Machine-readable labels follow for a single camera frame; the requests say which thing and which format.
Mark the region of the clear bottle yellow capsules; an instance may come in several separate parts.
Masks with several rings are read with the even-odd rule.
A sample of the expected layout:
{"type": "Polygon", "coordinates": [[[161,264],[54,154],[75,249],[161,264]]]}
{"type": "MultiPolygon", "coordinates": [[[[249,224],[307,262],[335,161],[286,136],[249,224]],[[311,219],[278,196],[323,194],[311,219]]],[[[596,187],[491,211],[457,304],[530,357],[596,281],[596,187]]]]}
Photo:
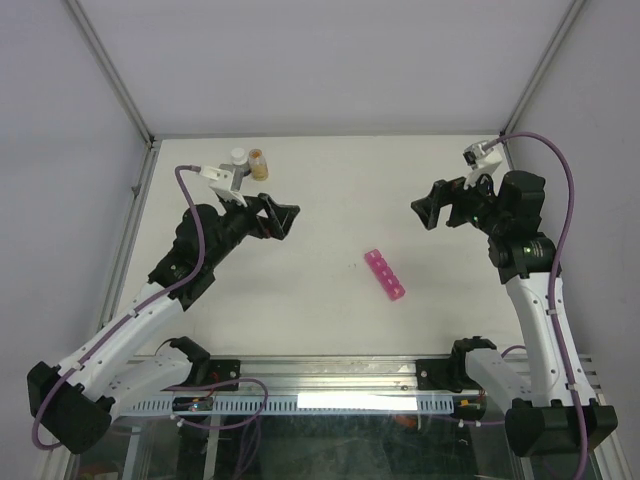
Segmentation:
{"type": "Polygon", "coordinates": [[[269,177],[269,170],[263,151],[252,149],[248,154],[251,176],[254,180],[264,181],[269,177]]]}

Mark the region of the pink weekly pill organizer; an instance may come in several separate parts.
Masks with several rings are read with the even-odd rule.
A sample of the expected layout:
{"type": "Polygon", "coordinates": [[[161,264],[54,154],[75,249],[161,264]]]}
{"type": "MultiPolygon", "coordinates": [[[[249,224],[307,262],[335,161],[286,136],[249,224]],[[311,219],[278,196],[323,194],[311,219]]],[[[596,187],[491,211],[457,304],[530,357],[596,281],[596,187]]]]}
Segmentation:
{"type": "Polygon", "coordinates": [[[391,301],[399,300],[405,295],[406,290],[379,250],[366,252],[364,260],[391,301]]]}

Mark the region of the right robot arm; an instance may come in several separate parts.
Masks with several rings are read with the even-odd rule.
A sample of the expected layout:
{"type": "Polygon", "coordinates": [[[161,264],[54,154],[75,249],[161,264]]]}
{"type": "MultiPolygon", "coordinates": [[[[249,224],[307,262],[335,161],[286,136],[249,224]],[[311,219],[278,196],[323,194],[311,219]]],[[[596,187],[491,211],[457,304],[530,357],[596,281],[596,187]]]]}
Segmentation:
{"type": "Polygon", "coordinates": [[[447,360],[416,364],[419,383],[461,393],[481,388],[505,416],[511,451],[519,457],[591,452],[618,426],[613,407],[596,397],[579,360],[562,303],[562,280],[553,272],[556,247],[539,230],[544,178],[510,171],[500,186],[481,175],[436,181],[411,208],[424,227],[469,224],[488,237],[489,258],[515,308],[529,376],[523,378],[480,336],[454,342],[447,360]]]}

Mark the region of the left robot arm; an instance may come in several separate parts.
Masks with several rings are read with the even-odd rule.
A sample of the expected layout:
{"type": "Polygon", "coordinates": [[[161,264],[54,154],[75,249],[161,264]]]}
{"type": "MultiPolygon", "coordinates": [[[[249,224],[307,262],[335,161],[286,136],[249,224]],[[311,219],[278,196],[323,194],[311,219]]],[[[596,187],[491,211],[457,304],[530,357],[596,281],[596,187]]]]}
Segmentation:
{"type": "Polygon", "coordinates": [[[40,361],[27,374],[32,441],[45,428],[54,448],[81,454],[96,445],[120,413],[157,390],[198,388],[209,377],[209,354],[187,337],[171,345],[174,354],[123,368],[149,337],[186,312],[214,283],[215,268],[246,237],[283,240],[300,213],[297,205],[269,195],[243,204],[224,201],[190,206],[175,229],[169,252],[149,273],[130,305],[92,339],[54,366],[40,361]]]}

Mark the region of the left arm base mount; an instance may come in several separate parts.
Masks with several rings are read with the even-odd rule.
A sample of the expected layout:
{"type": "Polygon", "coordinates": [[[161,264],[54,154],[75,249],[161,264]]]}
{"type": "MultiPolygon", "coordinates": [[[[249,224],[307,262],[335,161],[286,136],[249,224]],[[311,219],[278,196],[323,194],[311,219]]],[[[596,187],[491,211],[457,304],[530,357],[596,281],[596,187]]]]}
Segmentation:
{"type": "Polygon", "coordinates": [[[192,390],[208,391],[213,395],[219,391],[237,391],[238,385],[232,380],[240,379],[241,361],[213,357],[204,347],[186,336],[165,340],[156,350],[156,354],[177,354],[186,356],[188,375],[179,384],[192,390]]]}

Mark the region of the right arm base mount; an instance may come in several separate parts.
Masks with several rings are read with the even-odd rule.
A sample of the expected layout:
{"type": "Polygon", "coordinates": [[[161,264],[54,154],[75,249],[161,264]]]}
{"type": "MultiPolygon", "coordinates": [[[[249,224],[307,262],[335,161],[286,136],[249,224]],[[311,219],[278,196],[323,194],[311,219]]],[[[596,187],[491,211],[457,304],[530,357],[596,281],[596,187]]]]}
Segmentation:
{"type": "Polygon", "coordinates": [[[417,388],[420,391],[445,390],[461,394],[467,390],[480,393],[469,406],[456,406],[447,420],[471,425],[499,425],[499,420],[485,418],[487,399],[500,408],[507,424],[528,424],[537,417],[532,404],[531,385],[507,362],[496,345],[474,336],[456,340],[448,357],[415,361],[417,388]]]}

